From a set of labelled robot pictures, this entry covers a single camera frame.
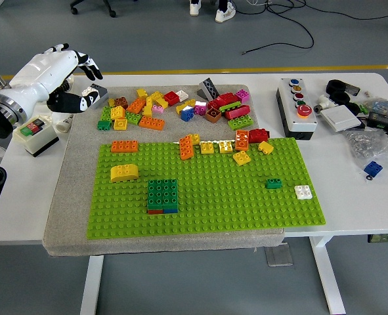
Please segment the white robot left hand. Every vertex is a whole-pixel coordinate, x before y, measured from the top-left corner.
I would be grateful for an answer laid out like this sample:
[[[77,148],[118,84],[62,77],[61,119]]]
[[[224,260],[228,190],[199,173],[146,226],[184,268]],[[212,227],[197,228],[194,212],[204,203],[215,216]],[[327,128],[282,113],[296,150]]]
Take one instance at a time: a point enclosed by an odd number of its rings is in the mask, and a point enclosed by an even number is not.
[[[60,88],[76,68],[82,69],[91,81],[102,79],[98,66],[88,54],[70,50],[67,44],[53,46],[35,55],[12,78],[10,87],[0,90],[0,96],[13,100],[28,115],[38,102],[45,102],[53,112],[84,112],[100,98],[98,93],[78,96]]]

